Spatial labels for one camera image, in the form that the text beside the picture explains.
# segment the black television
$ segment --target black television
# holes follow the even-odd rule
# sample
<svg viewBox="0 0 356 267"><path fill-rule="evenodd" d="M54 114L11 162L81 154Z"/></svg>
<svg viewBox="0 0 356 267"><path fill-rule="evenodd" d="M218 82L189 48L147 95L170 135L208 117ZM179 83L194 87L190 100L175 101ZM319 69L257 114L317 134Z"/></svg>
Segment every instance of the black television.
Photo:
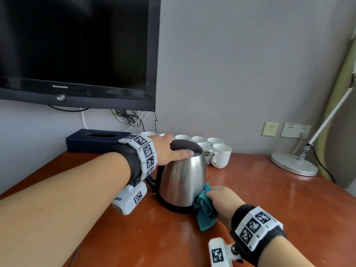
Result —
<svg viewBox="0 0 356 267"><path fill-rule="evenodd" d="M0 99L155 111L161 0L0 0Z"/></svg>

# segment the stainless steel kettle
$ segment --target stainless steel kettle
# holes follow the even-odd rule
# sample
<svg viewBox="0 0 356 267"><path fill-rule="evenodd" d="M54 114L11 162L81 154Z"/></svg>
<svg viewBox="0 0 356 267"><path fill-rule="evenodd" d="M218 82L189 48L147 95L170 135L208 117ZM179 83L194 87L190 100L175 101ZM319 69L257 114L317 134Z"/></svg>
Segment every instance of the stainless steel kettle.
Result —
<svg viewBox="0 0 356 267"><path fill-rule="evenodd" d="M172 161L158 166L157 178L146 178L146 183L156 192L158 200L167 209L175 212L190 212L193 203L204 189L207 161L203 149L195 142L186 139L172 141L173 151L189 149L194 156Z"/></svg>

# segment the white mug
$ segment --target white mug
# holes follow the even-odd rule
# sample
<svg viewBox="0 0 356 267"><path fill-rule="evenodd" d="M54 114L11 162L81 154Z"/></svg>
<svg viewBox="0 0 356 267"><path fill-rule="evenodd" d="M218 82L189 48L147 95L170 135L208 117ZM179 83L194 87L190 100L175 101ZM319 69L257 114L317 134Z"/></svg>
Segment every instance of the white mug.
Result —
<svg viewBox="0 0 356 267"><path fill-rule="evenodd" d="M163 137L165 134L167 133L163 133L163 134L158 134L159 136Z"/></svg>
<svg viewBox="0 0 356 267"><path fill-rule="evenodd" d="M147 132L142 132L141 135L144 135L144 136L156 136L157 134L154 133L154 132L147 131Z"/></svg>
<svg viewBox="0 0 356 267"><path fill-rule="evenodd" d="M187 136L187 135L176 135L176 136L174 137L174 139L186 139L186 140L188 140L188 141L191 141L191 140L192 140L192 138L189 137L189 136Z"/></svg>
<svg viewBox="0 0 356 267"><path fill-rule="evenodd" d="M212 146L212 152L215 153L215 155L211 159L211 165L218 169L226 167L230 159L231 151L232 149L229 146L215 143Z"/></svg>
<svg viewBox="0 0 356 267"><path fill-rule="evenodd" d="M203 137L198 137L198 136L195 136L192 138L192 141L196 142L196 143L207 143L207 139L206 138L203 138Z"/></svg>
<svg viewBox="0 0 356 267"><path fill-rule="evenodd" d="M203 149L203 151L212 152L212 146L210 144L207 143L198 143L198 144Z"/></svg>
<svg viewBox="0 0 356 267"><path fill-rule="evenodd" d="M219 143L219 144L224 144L224 141L218 138L209 138L207 142L213 146L213 144Z"/></svg>

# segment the table surface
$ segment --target table surface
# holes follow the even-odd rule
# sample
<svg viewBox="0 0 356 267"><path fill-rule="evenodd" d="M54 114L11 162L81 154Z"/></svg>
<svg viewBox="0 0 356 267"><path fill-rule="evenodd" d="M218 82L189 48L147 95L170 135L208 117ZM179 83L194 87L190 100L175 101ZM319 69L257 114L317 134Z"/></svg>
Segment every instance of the table surface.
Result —
<svg viewBox="0 0 356 267"><path fill-rule="evenodd" d="M65 152L0 199L97 156ZM208 166L207 182L228 186L245 202L281 221L290 242L314 265L355 266L356 198L327 179L289 173L268 156L234 153L224 169ZM149 189L130 215L108 206L83 240L72 266L207 267L207 244L215 237L233 242L220 222L200 231L193 214L166 210Z"/></svg>

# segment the person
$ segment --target person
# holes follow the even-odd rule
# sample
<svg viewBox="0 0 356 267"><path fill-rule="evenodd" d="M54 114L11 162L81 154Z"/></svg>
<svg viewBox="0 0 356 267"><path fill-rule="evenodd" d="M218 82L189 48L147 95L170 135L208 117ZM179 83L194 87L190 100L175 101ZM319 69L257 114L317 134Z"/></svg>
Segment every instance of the person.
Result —
<svg viewBox="0 0 356 267"><path fill-rule="evenodd" d="M172 151L171 134L150 138L158 165L194 154ZM0 266L62 266L127 184L130 174L125 157L109 152L1 200ZM230 230L232 216L243 200L227 187L212 187L207 196L218 219ZM313 265L286 238L278 236L258 261L258 267L272 266Z"/></svg>

